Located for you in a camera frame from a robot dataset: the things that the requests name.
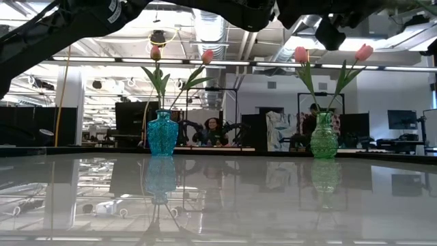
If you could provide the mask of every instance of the woman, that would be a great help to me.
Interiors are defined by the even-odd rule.
[[[205,129],[201,134],[194,134],[193,141],[200,141],[203,146],[225,146],[229,143],[226,134],[223,134],[220,120],[209,118],[205,121]]]

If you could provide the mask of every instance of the pink tulip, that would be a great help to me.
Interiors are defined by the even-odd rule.
[[[371,56],[371,54],[373,54],[373,48],[369,45],[363,44],[361,49],[359,49],[355,53],[355,59],[360,62],[363,62],[367,60]]]
[[[159,51],[159,47],[154,45],[152,50],[150,51],[150,58],[152,58],[155,62],[161,59],[161,52]]]
[[[304,64],[308,62],[307,50],[304,47],[297,47],[294,51],[294,59],[296,62]]]
[[[210,64],[212,61],[212,58],[214,58],[214,51],[207,50],[207,51],[203,52],[203,55],[202,55],[203,64]]]

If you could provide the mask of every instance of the computer screen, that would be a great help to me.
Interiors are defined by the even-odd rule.
[[[414,110],[388,110],[390,130],[417,130],[417,114]]]
[[[353,135],[356,137],[370,136],[369,114],[351,113],[340,115],[341,136]]]

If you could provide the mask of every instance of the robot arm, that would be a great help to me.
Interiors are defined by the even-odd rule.
[[[0,37],[0,98],[10,81],[72,43],[120,30],[152,0],[56,0],[35,18]],[[58,7],[50,16],[44,15]]]

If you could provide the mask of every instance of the reflective tabletop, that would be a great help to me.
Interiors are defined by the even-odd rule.
[[[366,159],[0,159],[0,245],[437,245],[437,167]]]

